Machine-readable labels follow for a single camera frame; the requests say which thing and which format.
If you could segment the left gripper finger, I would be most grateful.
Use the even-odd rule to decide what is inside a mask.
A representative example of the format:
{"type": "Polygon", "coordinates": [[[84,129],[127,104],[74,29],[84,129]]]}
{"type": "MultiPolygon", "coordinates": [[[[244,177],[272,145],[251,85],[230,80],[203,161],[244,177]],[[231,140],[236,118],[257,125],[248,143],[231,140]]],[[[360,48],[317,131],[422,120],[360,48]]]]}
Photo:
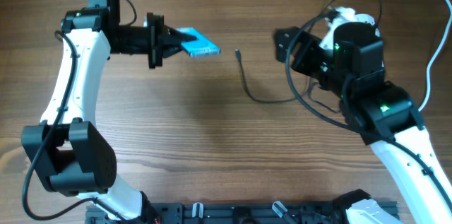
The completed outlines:
{"type": "Polygon", "coordinates": [[[162,57],[164,59],[169,58],[169,57],[179,53],[182,50],[183,49],[181,47],[168,47],[168,48],[165,48],[163,50],[162,57]]]}
{"type": "Polygon", "coordinates": [[[182,43],[197,40],[197,37],[182,33],[175,28],[164,25],[162,29],[162,46],[164,49],[180,48],[182,43]]]}

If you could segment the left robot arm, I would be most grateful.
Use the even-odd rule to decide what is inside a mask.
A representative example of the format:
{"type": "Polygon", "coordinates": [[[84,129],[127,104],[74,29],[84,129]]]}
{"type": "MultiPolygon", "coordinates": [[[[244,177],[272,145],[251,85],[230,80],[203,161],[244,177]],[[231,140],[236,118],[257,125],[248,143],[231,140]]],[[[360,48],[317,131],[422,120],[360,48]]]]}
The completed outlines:
{"type": "Polygon", "coordinates": [[[113,54],[144,54],[150,68],[178,52],[194,56],[199,37],[192,28],[175,29],[162,16],[148,13],[145,24],[124,24],[121,0],[88,0],[68,11],[55,36],[63,54],[52,98],[37,126],[27,126],[22,146],[30,159],[22,204],[34,220],[28,193],[37,175],[46,191],[89,202],[96,218],[114,223],[160,223],[162,216],[144,192],[128,185],[117,172],[113,148],[97,130],[95,109],[107,60],[113,54]]]}

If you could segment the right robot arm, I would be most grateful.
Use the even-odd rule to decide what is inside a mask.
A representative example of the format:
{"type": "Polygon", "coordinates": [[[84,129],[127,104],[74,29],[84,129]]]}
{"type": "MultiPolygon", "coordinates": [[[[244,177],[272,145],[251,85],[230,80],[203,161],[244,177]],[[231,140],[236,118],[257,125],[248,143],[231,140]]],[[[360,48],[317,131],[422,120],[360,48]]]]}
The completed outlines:
{"type": "Polygon", "coordinates": [[[443,171],[420,111],[406,90],[385,79],[383,40],[370,23],[331,28],[332,47],[301,28],[273,33],[276,59],[315,78],[340,98],[345,123],[307,109],[322,120],[358,133],[383,163],[417,223],[451,222],[451,183],[443,171]]]}

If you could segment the teal screen smartphone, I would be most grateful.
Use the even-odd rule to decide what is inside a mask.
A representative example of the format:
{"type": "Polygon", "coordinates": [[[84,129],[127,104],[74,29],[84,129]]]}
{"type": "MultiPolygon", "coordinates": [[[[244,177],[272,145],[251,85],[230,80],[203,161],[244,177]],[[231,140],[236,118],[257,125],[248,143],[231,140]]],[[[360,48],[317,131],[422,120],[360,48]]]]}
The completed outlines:
{"type": "Polygon", "coordinates": [[[192,58],[202,58],[212,55],[219,55],[220,48],[202,35],[195,28],[177,28],[177,31],[195,37],[195,40],[181,43],[182,49],[192,58]]]}

